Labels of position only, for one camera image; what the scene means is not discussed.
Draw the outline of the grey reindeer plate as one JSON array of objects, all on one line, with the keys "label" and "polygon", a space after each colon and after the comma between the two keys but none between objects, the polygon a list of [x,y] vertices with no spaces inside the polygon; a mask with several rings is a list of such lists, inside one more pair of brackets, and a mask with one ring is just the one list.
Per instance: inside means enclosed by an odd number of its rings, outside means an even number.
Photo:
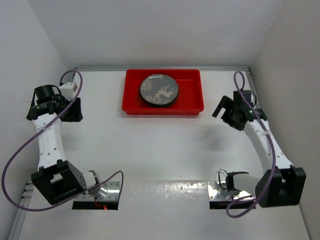
[{"label": "grey reindeer plate", "polygon": [[152,74],[139,86],[141,98],[155,107],[167,107],[173,104],[180,93],[178,82],[166,74]]}]

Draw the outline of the striped rim plate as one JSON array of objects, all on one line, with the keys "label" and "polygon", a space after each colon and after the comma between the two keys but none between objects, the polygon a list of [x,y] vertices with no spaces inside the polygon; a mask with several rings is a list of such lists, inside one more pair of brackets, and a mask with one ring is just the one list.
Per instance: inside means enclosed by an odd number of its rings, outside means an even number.
[{"label": "striped rim plate", "polygon": [[178,87],[173,87],[169,91],[167,90],[168,87],[168,85],[166,87],[162,87],[154,93],[142,93],[142,91],[140,91],[139,95],[142,100],[151,107],[168,108],[178,100],[180,93]]}]

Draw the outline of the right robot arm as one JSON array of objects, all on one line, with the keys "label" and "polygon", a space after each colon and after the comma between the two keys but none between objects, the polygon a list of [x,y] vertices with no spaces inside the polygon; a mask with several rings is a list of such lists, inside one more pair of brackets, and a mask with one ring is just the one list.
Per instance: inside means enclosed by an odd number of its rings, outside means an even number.
[{"label": "right robot arm", "polygon": [[224,109],[222,121],[230,127],[243,131],[251,141],[262,166],[260,178],[246,171],[228,172],[225,190],[245,191],[258,198],[262,208],[296,206],[300,203],[306,181],[306,172],[295,167],[285,156],[275,140],[266,114],[261,108],[254,108],[251,92],[234,91],[233,97],[223,96],[212,116],[216,118]]}]

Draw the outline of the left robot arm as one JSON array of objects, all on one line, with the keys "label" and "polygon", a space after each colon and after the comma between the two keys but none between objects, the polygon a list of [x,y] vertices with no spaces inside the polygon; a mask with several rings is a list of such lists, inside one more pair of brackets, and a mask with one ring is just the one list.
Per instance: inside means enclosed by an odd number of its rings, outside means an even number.
[{"label": "left robot arm", "polygon": [[98,182],[94,171],[81,173],[65,156],[61,138],[63,122],[80,122],[81,99],[77,84],[43,85],[34,89],[27,120],[39,133],[39,163],[31,181],[43,197],[56,205],[72,196],[89,191]]}]

